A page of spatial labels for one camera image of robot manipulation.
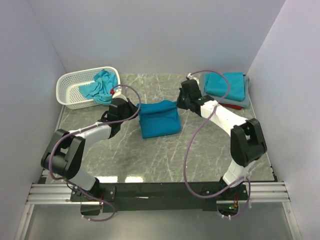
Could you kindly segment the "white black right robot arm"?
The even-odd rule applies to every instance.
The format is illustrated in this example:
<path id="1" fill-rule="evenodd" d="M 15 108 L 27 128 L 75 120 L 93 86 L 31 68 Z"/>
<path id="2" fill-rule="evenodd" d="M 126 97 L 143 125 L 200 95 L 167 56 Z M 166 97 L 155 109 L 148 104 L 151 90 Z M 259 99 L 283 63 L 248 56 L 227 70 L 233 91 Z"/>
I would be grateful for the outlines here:
<path id="1" fill-rule="evenodd" d="M 186 77 L 186 80 L 181 83 L 176 105 L 180 109 L 190 110 L 204 118 L 204 122 L 192 135 L 183 160 L 183 179 L 188 191 L 200 199 L 215 198 L 218 195 L 226 200 L 232 199 L 237 194 L 237 186 L 246 179 L 253 162 L 267 152 L 267 144 L 260 122 L 256 118 L 241 117 L 223 107 L 212 97 L 203 96 L 199 88 L 199 81 L 191 76 Z M 208 122 L 216 124 L 230 137 L 232 160 L 222 176 L 219 191 L 212 195 L 201 195 L 193 191 L 188 183 L 186 167 L 192 142 Z"/>

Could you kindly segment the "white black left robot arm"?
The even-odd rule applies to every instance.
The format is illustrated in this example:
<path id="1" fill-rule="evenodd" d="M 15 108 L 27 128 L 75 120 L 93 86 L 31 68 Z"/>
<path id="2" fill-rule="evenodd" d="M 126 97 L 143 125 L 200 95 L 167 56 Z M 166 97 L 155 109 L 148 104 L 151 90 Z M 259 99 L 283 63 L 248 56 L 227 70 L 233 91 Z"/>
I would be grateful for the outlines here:
<path id="1" fill-rule="evenodd" d="M 114 137 L 121 124 L 134 119 L 139 111 L 129 99 L 115 98 L 96 123 L 79 130 L 56 130 L 43 154 L 41 166 L 74 184 L 88 201 L 101 199 L 100 181 L 81 169 L 83 154 L 95 143 Z"/>

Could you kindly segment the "teal blue t-shirt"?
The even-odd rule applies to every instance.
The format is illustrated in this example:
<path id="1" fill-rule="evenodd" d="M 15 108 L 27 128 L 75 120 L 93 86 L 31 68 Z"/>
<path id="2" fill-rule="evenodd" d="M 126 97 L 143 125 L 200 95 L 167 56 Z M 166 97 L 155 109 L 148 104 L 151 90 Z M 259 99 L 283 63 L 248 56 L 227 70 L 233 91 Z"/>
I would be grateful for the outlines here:
<path id="1" fill-rule="evenodd" d="M 143 139 L 178 134 L 182 127 L 175 101 L 138 103 L 139 124 Z"/>

